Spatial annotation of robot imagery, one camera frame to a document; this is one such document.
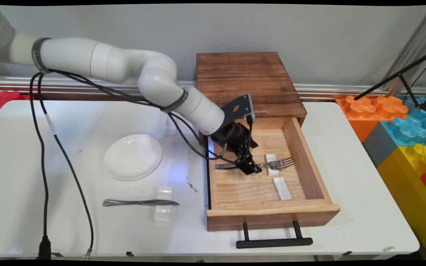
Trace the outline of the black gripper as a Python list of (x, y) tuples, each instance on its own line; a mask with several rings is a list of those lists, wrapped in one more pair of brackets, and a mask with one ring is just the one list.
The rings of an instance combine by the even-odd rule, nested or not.
[(235, 166), (245, 175), (262, 172), (260, 166), (254, 162), (251, 153), (251, 149), (258, 147), (252, 137), (252, 125), (247, 128), (242, 123), (231, 123), (211, 135), (211, 139), (222, 147), (226, 145), (226, 151), (233, 153), (235, 157), (227, 159), (223, 155), (223, 160), (235, 163)]

